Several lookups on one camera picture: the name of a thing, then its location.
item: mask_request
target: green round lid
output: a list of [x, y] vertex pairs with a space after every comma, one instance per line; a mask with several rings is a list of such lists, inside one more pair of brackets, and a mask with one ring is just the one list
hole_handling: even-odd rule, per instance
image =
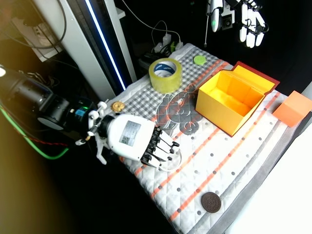
[[205, 56], [197, 55], [194, 57], [194, 63], [197, 65], [204, 65], [206, 62]]

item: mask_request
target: clear packing tape roll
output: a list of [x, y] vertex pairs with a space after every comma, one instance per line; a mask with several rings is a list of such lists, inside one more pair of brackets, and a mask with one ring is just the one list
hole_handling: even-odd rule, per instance
[[153, 62], [149, 68], [152, 87], [162, 93], [176, 91], [182, 80], [182, 66], [173, 58], [161, 58]]

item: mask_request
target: yellow box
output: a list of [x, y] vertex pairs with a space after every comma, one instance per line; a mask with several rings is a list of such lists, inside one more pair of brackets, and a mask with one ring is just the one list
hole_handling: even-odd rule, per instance
[[196, 111], [233, 136], [279, 81], [238, 62], [218, 72], [198, 91]]

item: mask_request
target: checkered fabric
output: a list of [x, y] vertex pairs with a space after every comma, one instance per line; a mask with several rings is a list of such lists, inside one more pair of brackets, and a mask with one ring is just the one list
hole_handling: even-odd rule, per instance
[[[231, 69], [227, 62], [197, 47], [186, 47], [186, 54], [173, 57], [178, 59], [183, 68], [181, 87], [170, 94], [166, 102], [191, 86], [198, 89], [220, 69]], [[196, 55], [205, 56], [207, 62], [204, 65], [194, 64]], [[126, 96], [116, 97], [113, 101], [123, 101], [125, 113], [157, 121], [157, 109], [166, 94], [155, 91], [150, 82], [140, 82], [130, 87]], [[244, 187], [252, 181], [287, 129], [285, 124], [272, 116], [274, 109], [284, 99], [285, 96], [277, 91], [268, 94], [233, 137], [204, 117], [196, 120], [198, 128], [190, 134], [182, 133], [178, 125], [174, 127], [171, 136], [180, 144], [183, 156], [183, 164], [177, 171], [167, 173], [128, 159], [124, 159], [123, 163], [138, 178], [146, 193], [177, 232], [210, 233]], [[217, 213], [210, 214], [203, 209], [200, 198], [206, 192], [220, 196], [222, 205]]]

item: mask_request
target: orange paper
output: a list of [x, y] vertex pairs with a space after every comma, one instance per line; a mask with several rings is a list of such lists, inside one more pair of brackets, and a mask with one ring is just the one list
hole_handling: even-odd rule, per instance
[[278, 83], [238, 62], [232, 71], [220, 71], [200, 87], [196, 110], [233, 136]]
[[273, 115], [280, 121], [293, 127], [312, 110], [312, 100], [293, 91], [288, 98], [274, 111]]

